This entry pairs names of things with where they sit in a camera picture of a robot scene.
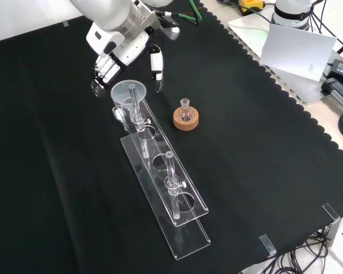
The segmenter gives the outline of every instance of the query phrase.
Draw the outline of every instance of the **glass tube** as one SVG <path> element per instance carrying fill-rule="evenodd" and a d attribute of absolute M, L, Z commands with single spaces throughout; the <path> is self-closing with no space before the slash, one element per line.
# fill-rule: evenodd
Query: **glass tube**
<path fill-rule="evenodd" d="M 179 211 L 179 188 L 178 188 L 178 180 L 176 177 L 176 168 L 174 165 L 174 154 L 171 151 L 168 151 L 165 154 L 166 158 L 166 171 L 167 171 L 167 188 L 168 192 L 172 199 L 172 207 L 173 207 L 173 217 L 174 219 L 180 218 L 180 211 Z"/>
<path fill-rule="evenodd" d="M 147 141 L 145 138 L 145 125 L 142 120 L 141 112 L 139 110 L 139 104 L 137 99 L 137 91 L 136 91 L 136 85 L 130 84 L 128 86 L 128 89 L 130 91 L 131 101 L 132 101 L 132 108 L 133 108 L 133 114 L 134 114 L 134 124 L 136 126 L 136 130 L 139 133 L 139 138 L 141 141 L 141 148 L 142 148 L 142 154 L 144 158 L 149 157 L 149 150 L 147 149 Z"/>
<path fill-rule="evenodd" d="M 131 101 L 132 101 L 132 108 L 133 108 L 133 114 L 134 114 L 134 121 L 136 122 L 136 124 L 138 124 L 141 118 L 141 113 L 139 110 L 139 104 L 138 104 L 138 100 L 137 100 L 137 92 L 136 92 L 136 85 L 135 84 L 130 84 L 128 86 L 129 90 L 130 90 L 130 96 L 131 96 Z"/>
<path fill-rule="evenodd" d="M 115 106 L 112 109 L 112 111 L 113 111 L 114 117 L 123 124 L 123 127 L 127 131 L 127 123 L 126 123 L 126 119 L 125 119 L 126 113 L 123 110 L 123 108 L 121 106 Z"/>

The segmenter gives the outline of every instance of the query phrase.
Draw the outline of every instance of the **black tablecloth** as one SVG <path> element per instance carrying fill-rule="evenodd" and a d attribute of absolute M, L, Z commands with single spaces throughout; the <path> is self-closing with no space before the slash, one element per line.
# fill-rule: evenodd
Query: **black tablecloth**
<path fill-rule="evenodd" d="M 168 10 L 188 12 L 188 1 Z M 109 96 L 90 91 L 96 59 L 85 18 L 0 42 L 0 273 L 236 273 L 343 216 L 343 151 L 263 67 L 202 11 L 180 38 L 154 40 L 165 90 L 152 92 L 145 54 L 135 79 L 194 181 L 211 246 L 171 256 L 119 139 Z M 181 132 L 187 97 L 200 125 Z"/>

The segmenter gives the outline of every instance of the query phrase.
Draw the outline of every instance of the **white paper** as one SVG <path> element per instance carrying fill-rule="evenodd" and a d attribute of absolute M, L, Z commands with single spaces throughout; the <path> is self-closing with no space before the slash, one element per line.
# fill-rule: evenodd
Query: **white paper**
<path fill-rule="evenodd" d="M 261 64 L 319 81 L 337 38 L 271 25 Z"/>

